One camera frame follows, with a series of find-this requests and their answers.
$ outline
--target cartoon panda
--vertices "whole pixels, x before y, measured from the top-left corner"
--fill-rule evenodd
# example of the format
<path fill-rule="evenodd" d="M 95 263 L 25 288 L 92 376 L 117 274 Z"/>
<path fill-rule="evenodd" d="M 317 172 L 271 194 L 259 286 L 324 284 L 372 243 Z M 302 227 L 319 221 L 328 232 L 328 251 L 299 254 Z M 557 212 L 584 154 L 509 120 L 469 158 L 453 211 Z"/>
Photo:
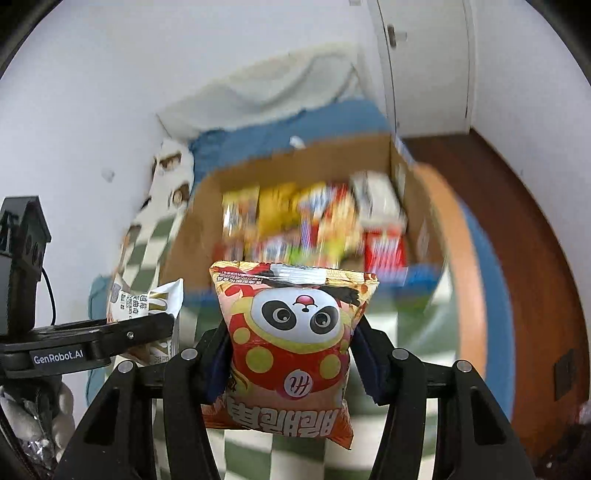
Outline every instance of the cartoon panda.
<path fill-rule="evenodd" d="M 245 287 L 228 325 L 235 388 L 251 382 L 298 400 L 342 381 L 351 318 L 340 300 L 319 288 Z"/>

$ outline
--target white wrapper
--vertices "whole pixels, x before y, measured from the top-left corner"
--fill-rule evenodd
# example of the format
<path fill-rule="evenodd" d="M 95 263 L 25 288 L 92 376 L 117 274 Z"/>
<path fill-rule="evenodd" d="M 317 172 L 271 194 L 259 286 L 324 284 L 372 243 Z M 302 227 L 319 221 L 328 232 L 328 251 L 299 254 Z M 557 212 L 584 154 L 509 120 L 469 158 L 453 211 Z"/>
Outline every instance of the white wrapper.
<path fill-rule="evenodd" d="M 161 285 L 146 293 L 127 293 L 117 282 L 113 283 L 111 298 L 107 306 L 109 322 L 125 320 L 166 312 L 174 316 L 173 336 L 148 345 L 150 364 L 167 362 L 178 351 L 178 314 L 183 305 L 183 279 Z M 133 360 L 147 363 L 140 355 L 132 355 Z"/>
<path fill-rule="evenodd" d="M 360 171 L 351 176 L 359 210 L 359 223 L 366 230 L 397 228 L 404 234 L 407 218 L 389 177 L 376 171 Z"/>

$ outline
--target white wall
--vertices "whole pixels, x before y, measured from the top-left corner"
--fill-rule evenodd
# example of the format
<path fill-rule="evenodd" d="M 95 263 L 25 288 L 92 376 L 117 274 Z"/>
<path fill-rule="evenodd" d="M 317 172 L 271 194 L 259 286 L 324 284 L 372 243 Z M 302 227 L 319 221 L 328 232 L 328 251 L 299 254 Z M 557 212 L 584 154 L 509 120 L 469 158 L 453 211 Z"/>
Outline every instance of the white wall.
<path fill-rule="evenodd" d="M 472 124 L 521 176 L 554 229 L 589 331 L 591 86 L 525 0 L 471 2 L 477 55 Z"/>
<path fill-rule="evenodd" d="M 41 197 L 58 321 L 85 319 L 92 280 L 115 267 L 162 140 L 158 108 L 257 60 L 343 40 L 363 47 L 385 111 L 365 0 L 64 0 L 44 19 L 0 80 L 0 197 Z M 43 283 L 37 310 L 46 325 Z M 80 419 L 86 374 L 66 381 Z"/>

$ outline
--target cabinet door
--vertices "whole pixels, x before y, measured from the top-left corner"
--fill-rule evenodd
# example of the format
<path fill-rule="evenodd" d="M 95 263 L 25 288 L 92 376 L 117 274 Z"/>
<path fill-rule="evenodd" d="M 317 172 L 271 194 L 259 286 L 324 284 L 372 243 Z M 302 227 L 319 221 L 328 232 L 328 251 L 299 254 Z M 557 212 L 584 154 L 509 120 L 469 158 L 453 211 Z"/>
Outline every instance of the cabinet door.
<path fill-rule="evenodd" d="M 463 0 L 378 0 L 402 137 L 466 132 L 470 50 Z"/>

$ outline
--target cable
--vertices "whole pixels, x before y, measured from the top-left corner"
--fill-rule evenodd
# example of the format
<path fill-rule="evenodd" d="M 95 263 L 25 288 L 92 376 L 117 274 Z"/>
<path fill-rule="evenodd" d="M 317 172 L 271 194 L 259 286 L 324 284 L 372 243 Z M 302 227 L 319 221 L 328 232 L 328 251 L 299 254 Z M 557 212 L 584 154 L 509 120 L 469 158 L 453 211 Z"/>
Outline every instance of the cable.
<path fill-rule="evenodd" d="M 41 269 L 41 273 L 43 273 L 43 278 L 45 278 L 45 283 L 47 284 L 47 291 L 49 292 L 49 298 L 51 300 L 51 310 L 53 311 L 53 317 L 51 318 L 51 325 L 56 324 L 56 301 L 53 298 L 53 291 L 51 290 L 51 284 L 49 283 L 49 277 L 45 271 L 45 268 Z"/>

